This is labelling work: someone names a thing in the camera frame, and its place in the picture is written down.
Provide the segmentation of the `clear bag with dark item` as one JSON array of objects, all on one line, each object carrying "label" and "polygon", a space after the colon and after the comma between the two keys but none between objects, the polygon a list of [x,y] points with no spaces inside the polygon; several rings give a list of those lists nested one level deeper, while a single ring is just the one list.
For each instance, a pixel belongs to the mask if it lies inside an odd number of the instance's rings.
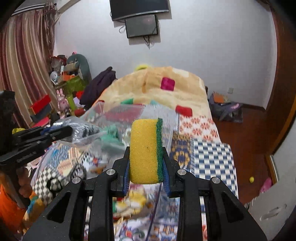
[{"label": "clear bag with dark item", "polygon": [[107,134],[107,131],[104,131],[98,126],[75,116],[56,121],[50,127],[50,130],[60,131],[62,128],[67,126],[72,128],[72,134],[57,140],[57,142],[71,147],[87,146],[96,139]]}]

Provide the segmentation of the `colourful patterned cloth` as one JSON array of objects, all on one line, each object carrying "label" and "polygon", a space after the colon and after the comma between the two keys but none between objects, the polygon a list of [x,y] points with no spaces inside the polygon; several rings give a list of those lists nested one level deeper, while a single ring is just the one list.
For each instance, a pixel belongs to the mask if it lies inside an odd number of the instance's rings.
[{"label": "colourful patterned cloth", "polygon": [[147,203],[144,185],[132,184],[125,197],[113,197],[113,219],[130,218],[139,214]]}]

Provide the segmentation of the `clear plastic storage box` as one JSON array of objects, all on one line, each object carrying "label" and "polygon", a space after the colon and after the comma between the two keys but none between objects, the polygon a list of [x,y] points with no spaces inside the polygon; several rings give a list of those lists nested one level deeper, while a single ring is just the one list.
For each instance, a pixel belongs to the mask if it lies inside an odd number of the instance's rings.
[{"label": "clear plastic storage box", "polygon": [[117,134],[118,141],[107,141],[105,136],[96,138],[87,146],[85,156],[93,158],[95,163],[108,163],[121,158],[125,148],[130,145],[133,122],[158,118],[163,120],[162,142],[169,152],[173,131],[177,129],[178,124],[178,114],[174,110],[159,103],[134,105],[98,102],[82,116],[82,119],[96,125],[102,131]]}]

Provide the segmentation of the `green knit gloves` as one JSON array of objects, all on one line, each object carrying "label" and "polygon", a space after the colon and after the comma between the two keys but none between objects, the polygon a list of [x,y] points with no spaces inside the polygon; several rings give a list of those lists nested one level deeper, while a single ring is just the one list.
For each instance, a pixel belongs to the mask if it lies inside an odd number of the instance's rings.
[{"label": "green knit gloves", "polygon": [[99,129],[102,150],[124,149],[125,145],[122,142],[121,134],[118,132],[116,125],[109,125]]}]

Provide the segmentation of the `yellow green sponge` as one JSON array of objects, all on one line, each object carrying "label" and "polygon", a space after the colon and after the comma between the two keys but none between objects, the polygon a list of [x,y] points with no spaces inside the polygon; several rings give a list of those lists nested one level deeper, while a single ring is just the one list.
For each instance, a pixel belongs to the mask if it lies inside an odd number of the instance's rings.
[{"label": "yellow green sponge", "polygon": [[129,176],[134,184],[163,182],[163,120],[139,119],[130,135]]}]

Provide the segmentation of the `red can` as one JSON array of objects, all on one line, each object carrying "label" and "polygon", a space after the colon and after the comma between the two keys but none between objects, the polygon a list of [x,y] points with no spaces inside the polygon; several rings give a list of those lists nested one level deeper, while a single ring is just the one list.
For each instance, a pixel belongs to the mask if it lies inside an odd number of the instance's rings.
[{"label": "red can", "polygon": [[74,110],[74,116],[76,116],[76,117],[80,117],[80,116],[82,116],[83,114],[85,114],[85,109],[83,109],[83,108],[80,108],[80,109],[76,109],[76,110]]}]

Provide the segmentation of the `pink bunny plush toy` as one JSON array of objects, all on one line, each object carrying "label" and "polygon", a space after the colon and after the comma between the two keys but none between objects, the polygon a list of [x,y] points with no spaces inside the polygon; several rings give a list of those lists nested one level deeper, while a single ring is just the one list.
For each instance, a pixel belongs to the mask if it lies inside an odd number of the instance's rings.
[{"label": "pink bunny plush toy", "polygon": [[63,89],[56,90],[57,93],[57,101],[58,101],[58,109],[61,113],[63,113],[66,109],[69,109],[68,100],[63,93]]}]

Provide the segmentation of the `green cylinder bottle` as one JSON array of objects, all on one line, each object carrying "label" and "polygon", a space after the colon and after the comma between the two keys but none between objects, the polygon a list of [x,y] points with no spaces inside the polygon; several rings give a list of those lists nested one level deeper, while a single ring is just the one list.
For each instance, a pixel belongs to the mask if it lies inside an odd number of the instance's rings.
[{"label": "green cylinder bottle", "polygon": [[74,102],[73,95],[72,94],[66,95],[66,99],[68,101],[69,108],[71,109],[71,111],[75,111],[77,109],[77,106],[76,106],[76,104]]}]

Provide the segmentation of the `dark purple clothing pile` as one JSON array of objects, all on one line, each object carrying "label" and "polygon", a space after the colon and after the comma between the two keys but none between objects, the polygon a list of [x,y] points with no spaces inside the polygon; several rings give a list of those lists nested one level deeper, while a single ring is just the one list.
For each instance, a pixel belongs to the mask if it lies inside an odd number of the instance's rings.
[{"label": "dark purple clothing pile", "polygon": [[100,97],[102,92],[116,80],[116,72],[110,66],[97,75],[85,87],[80,97],[80,104],[86,109],[90,109],[95,101]]}]

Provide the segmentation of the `grey green plush toy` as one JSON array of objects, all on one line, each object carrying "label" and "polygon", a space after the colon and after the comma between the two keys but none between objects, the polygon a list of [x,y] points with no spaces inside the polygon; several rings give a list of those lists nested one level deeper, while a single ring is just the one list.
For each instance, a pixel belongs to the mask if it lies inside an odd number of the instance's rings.
[{"label": "grey green plush toy", "polygon": [[92,80],[88,61],[83,55],[81,54],[71,55],[70,57],[67,58],[67,63],[70,64],[72,62],[79,63],[78,75],[82,80],[86,80],[86,81]]}]

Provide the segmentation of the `patterned patchwork bedsheet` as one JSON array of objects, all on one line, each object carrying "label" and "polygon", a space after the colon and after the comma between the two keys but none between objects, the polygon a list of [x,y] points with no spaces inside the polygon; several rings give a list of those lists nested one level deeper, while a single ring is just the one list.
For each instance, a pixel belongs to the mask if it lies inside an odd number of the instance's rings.
[{"label": "patterned patchwork bedsheet", "polygon": [[140,119],[132,124],[130,146],[122,159],[96,178],[74,178],[26,232],[24,240],[79,240],[83,237],[87,194],[92,193],[89,240],[114,240],[112,199],[129,185],[163,183],[168,197],[180,199],[177,240],[202,240],[200,197],[206,198],[208,226],[217,240],[230,240],[232,214],[239,200],[219,179],[205,180],[181,169],[162,145],[163,121]]}]

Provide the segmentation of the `yellow curved headboard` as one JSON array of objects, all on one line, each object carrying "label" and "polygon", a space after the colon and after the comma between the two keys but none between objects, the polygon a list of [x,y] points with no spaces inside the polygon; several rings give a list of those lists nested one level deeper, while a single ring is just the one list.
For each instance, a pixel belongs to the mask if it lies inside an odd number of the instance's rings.
[{"label": "yellow curved headboard", "polygon": [[145,70],[147,68],[150,68],[149,65],[147,64],[140,64],[140,65],[137,65],[134,69],[134,72],[137,72],[137,71],[140,71],[140,70]]}]

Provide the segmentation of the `brown wooden door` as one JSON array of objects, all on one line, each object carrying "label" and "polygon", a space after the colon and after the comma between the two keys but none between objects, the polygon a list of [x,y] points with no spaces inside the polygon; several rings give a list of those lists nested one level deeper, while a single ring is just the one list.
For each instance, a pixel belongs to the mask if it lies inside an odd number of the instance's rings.
[{"label": "brown wooden door", "polygon": [[270,140],[267,154],[273,155],[295,119],[295,32],[284,16],[273,9],[276,32],[276,71],[267,106]]}]

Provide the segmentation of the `beige fleece blanket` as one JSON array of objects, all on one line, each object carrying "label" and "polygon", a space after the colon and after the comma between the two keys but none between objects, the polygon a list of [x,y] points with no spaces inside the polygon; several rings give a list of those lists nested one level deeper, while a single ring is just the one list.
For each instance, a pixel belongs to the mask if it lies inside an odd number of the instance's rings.
[{"label": "beige fleece blanket", "polygon": [[134,104],[156,101],[173,110],[181,106],[191,109],[194,117],[212,117],[203,80],[171,66],[149,67],[114,80],[95,103],[121,103],[128,99]]}]

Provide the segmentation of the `small wall monitor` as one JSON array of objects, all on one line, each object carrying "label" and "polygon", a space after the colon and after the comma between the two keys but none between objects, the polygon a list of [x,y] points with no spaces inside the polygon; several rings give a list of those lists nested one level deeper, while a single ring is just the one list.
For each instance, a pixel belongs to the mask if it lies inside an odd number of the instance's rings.
[{"label": "small wall monitor", "polygon": [[155,14],[127,18],[125,30],[128,39],[158,35],[158,18]]}]

